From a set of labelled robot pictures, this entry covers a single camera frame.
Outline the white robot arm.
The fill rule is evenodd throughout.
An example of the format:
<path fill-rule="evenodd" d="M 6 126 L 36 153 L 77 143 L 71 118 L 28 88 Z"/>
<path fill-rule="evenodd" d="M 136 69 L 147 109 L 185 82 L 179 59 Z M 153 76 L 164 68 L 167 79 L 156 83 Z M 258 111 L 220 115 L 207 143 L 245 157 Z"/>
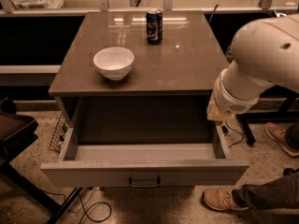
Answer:
<path fill-rule="evenodd" d="M 299 92 L 299 15 L 260 19 L 242 26 L 231 43 L 233 61 L 215 81 L 207 118 L 244 114 L 260 95 L 279 85 Z"/>

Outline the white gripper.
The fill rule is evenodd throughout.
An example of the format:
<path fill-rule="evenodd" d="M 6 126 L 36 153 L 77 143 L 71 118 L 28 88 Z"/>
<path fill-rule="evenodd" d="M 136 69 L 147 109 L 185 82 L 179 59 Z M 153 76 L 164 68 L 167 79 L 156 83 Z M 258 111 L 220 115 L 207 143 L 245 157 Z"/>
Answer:
<path fill-rule="evenodd" d="M 208 120 L 225 121 L 232 119 L 234 114 L 243 114 L 251 109 L 258 101 L 253 98 L 249 101 L 235 98 L 224 86 L 223 79 L 227 72 L 224 69 L 215 81 L 211 94 L 211 101 L 208 103 L 206 115 Z"/>

